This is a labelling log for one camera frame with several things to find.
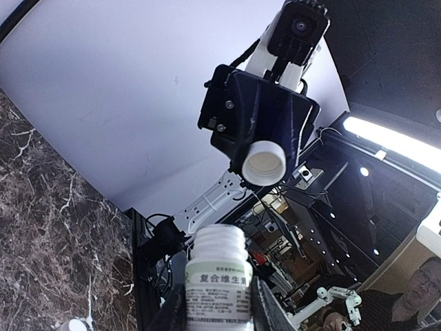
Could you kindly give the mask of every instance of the black ceiling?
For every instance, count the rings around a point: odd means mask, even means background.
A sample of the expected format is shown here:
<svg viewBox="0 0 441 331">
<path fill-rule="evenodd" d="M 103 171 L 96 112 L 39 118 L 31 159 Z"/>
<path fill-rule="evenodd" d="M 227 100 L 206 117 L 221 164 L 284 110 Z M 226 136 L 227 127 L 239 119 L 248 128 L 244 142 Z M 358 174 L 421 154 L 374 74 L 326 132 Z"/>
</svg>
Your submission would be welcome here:
<svg viewBox="0 0 441 331">
<path fill-rule="evenodd" d="M 348 100 L 441 129 L 441 2 L 322 2 Z"/>
</svg>

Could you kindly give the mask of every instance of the black shirt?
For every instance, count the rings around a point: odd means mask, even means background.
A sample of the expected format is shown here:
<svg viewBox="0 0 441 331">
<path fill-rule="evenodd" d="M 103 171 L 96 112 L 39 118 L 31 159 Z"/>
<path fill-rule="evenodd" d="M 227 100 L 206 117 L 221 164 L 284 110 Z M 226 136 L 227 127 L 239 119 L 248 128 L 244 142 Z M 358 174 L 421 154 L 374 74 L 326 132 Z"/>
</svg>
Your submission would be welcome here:
<svg viewBox="0 0 441 331">
<path fill-rule="evenodd" d="M 413 315 L 407 321 L 392 322 L 392 307 L 400 294 L 387 294 L 375 290 L 365 290 L 359 295 L 362 304 L 359 307 L 361 323 L 354 331 L 411 331 L 418 326 L 418 314 Z M 337 312 L 347 316 L 344 302 L 331 305 Z"/>
</svg>

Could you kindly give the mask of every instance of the bottle label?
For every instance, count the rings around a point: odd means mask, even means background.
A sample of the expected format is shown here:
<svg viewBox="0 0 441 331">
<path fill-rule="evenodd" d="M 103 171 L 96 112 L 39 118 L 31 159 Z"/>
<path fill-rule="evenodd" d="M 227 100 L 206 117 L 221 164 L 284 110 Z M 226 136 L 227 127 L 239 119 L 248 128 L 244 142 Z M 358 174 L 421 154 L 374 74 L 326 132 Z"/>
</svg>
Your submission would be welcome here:
<svg viewBox="0 0 441 331">
<path fill-rule="evenodd" d="M 187 322 L 225 327 L 251 321 L 252 267 L 200 262 L 185 269 Z"/>
</svg>

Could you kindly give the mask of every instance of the person's hand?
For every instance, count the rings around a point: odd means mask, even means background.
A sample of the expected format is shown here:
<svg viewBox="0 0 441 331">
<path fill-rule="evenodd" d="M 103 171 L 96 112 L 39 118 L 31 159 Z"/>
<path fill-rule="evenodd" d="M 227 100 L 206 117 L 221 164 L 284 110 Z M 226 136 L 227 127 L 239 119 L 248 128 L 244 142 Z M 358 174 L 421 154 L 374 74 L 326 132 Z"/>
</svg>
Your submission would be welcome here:
<svg viewBox="0 0 441 331">
<path fill-rule="evenodd" d="M 337 312 L 332 312 L 325 319 L 323 331 L 342 331 L 345 329 L 345 326 L 343 325 L 346 322 L 346 317 L 338 314 Z"/>
</svg>

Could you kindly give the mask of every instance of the tube light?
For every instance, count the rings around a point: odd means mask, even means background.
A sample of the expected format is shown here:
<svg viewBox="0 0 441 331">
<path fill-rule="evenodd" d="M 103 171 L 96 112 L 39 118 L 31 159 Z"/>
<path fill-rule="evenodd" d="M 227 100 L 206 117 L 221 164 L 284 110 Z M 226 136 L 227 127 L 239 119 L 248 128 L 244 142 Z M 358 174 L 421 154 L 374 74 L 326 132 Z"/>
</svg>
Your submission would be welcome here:
<svg viewBox="0 0 441 331">
<path fill-rule="evenodd" d="M 345 129 L 441 174 L 441 150 L 377 124 L 348 117 Z"/>
</svg>

